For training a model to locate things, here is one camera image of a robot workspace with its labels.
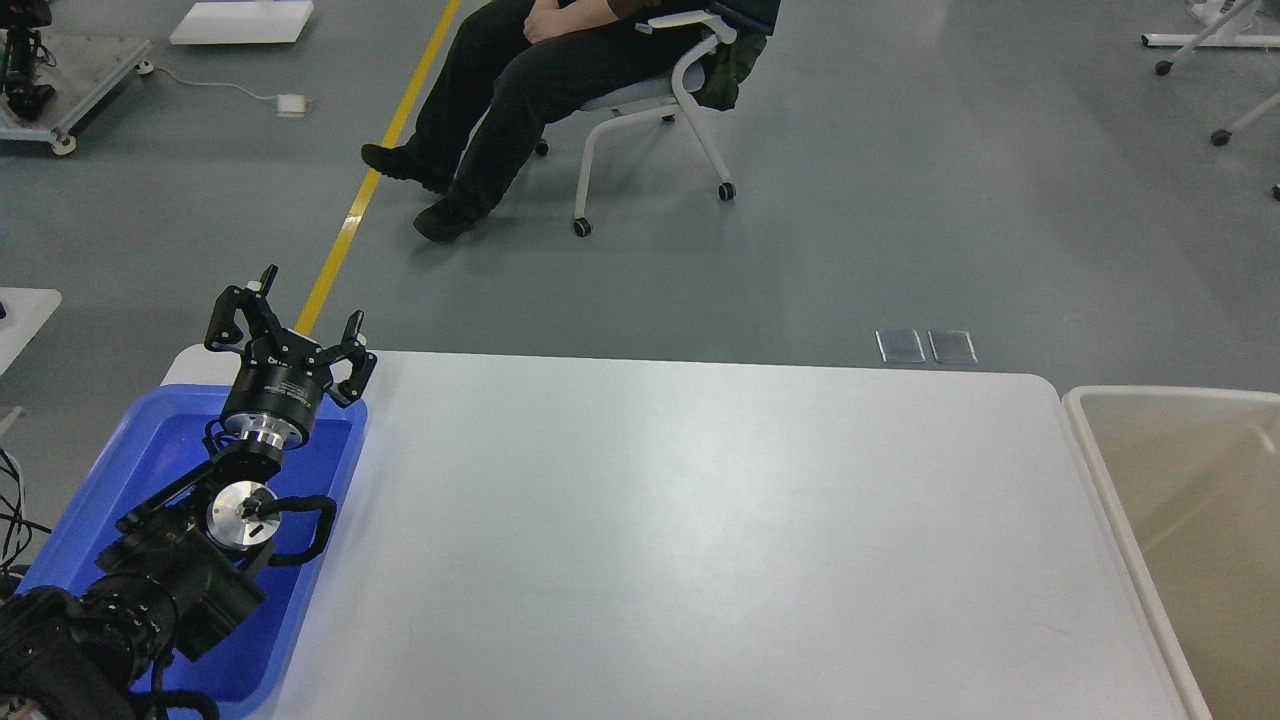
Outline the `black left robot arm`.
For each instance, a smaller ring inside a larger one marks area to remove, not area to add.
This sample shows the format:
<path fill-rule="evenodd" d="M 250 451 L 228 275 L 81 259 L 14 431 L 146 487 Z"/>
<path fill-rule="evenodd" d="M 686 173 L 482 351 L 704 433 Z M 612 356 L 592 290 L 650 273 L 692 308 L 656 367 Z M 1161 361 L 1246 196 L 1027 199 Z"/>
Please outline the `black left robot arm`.
<path fill-rule="evenodd" d="M 298 568 L 326 548 L 339 505 L 329 495 L 279 496 L 269 483 L 314 434 L 324 397 L 362 398 L 378 364 L 349 315 L 325 347 L 284 327 L 268 295 L 276 266 L 229 286 L 204 345 L 239 369 L 206 425 L 207 459 L 116 520 L 83 594 L 38 585 L 3 605 L 3 707 L 20 717 L 165 719 L 172 708 L 220 715 L 195 691 L 165 691 L 177 653 L 197 660 L 266 600 L 265 568 Z"/>

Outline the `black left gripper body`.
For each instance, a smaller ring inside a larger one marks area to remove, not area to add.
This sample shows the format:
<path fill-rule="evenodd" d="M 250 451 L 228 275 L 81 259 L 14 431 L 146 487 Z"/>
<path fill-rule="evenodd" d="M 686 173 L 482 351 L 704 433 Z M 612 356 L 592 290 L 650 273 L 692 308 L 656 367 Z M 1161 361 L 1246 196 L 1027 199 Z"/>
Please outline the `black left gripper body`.
<path fill-rule="evenodd" d="M 316 377 L 321 346 L 307 337 L 285 342 L 280 351 L 266 341 L 237 348 L 239 369 L 220 413 L 225 432 L 280 450 L 306 445 L 314 432 L 329 375 Z"/>

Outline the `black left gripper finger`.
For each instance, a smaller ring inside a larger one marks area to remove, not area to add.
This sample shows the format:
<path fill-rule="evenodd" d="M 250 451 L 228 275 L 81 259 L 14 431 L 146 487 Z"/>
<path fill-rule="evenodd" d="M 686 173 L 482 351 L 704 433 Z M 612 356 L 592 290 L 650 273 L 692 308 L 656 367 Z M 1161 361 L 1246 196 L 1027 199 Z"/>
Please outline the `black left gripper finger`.
<path fill-rule="evenodd" d="M 362 334 L 365 313 L 352 311 L 337 345 L 317 346 L 306 355 L 306 375 L 338 407 L 360 401 L 378 364 Z"/>
<path fill-rule="evenodd" d="M 257 281 L 228 286 L 215 300 L 204 337 L 214 352 L 284 352 L 285 332 L 268 295 L 279 272 L 268 265 Z"/>

